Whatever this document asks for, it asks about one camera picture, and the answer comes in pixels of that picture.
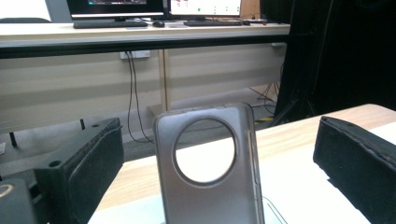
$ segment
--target gray floor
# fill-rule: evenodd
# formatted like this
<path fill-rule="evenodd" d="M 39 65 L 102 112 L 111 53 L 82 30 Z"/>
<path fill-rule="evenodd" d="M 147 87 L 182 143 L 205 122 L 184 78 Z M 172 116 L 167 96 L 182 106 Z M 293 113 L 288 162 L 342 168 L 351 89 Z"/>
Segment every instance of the gray floor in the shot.
<path fill-rule="evenodd" d="M 250 104 L 253 107 L 255 119 L 271 117 L 274 110 L 274 103 L 264 100 L 262 95 L 251 89 L 229 91 L 209 97 L 175 102 L 172 104 L 172 109 L 238 102 Z M 152 139 L 151 126 L 155 116 L 149 108 L 140 109 L 141 123 L 136 110 L 131 111 L 130 122 L 128 122 L 128 111 L 125 111 L 103 117 L 85 118 L 84 123 L 86 126 L 90 126 L 102 119 L 114 117 L 120 118 L 122 124 L 122 141 L 124 143 L 126 161 L 154 155 L 154 145 L 152 143 L 138 143 L 133 140 L 134 138 L 138 139 L 138 141 L 146 141 L 140 127 L 143 127 L 144 134 L 149 139 Z M 256 130 L 263 129 L 267 125 L 268 123 L 257 124 Z M 0 144 L 6 145 L 5 153 L 0 155 L 0 175 L 9 175 L 34 167 L 51 151 L 57 149 L 80 132 L 81 126 L 79 120 L 15 132 L 18 142 L 17 147 L 11 145 L 7 133 L 0 134 Z"/>

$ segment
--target keyboard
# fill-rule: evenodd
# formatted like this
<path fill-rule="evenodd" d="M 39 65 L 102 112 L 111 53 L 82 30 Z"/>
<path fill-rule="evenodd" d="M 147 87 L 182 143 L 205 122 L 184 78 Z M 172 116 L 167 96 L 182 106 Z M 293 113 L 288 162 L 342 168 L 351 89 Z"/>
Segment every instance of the keyboard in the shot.
<path fill-rule="evenodd" d="M 241 26 L 241 21 L 185 21 L 186 26 Z"/>
<path fill-rule="evenodd" d="M 75 29 L 94 29 L 94 28 L 123 28 L 123 27 L 146 27 L 145 21 L 104 21 L 104 22 L 75 22 Z"/>

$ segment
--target power outlet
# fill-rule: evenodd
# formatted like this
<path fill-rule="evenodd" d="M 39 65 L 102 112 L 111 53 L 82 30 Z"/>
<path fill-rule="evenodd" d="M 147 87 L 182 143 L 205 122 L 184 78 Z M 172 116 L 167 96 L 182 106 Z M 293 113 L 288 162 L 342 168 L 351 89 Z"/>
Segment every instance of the power outlet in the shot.
<path fill-rule="evenodd" d="M 138 50 L 138 51 L 129 51 L 132 55 L 132 58 L 149 58 L 150 52 L 149 50 Z M 128 55 L 126 52 L 120 52 L 120 58 L 128 60 Z"/>

